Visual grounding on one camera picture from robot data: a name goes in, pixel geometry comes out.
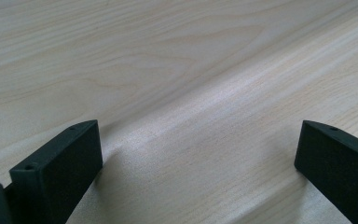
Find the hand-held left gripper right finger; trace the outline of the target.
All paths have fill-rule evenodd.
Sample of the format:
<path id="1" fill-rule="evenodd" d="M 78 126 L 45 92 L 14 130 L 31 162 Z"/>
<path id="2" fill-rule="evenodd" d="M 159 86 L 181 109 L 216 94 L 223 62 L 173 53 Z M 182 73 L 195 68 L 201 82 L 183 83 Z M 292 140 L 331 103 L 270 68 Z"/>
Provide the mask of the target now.
<path id="1" fill-rule="evenodd" d="M 305 120 L 295 158 L 305 176 L 352 224 L 358 224 L 358 138 Z"/>

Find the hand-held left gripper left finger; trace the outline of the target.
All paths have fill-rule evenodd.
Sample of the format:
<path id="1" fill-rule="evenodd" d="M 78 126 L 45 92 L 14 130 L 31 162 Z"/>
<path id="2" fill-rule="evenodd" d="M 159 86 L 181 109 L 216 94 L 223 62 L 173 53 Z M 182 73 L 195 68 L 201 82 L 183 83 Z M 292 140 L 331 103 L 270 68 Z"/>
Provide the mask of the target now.
<path id="1" fill-rule="evenodd" d="M 65 224 L 102 167 L 96 120 L 59 133 L 9 170 L 19 224 Z"/>

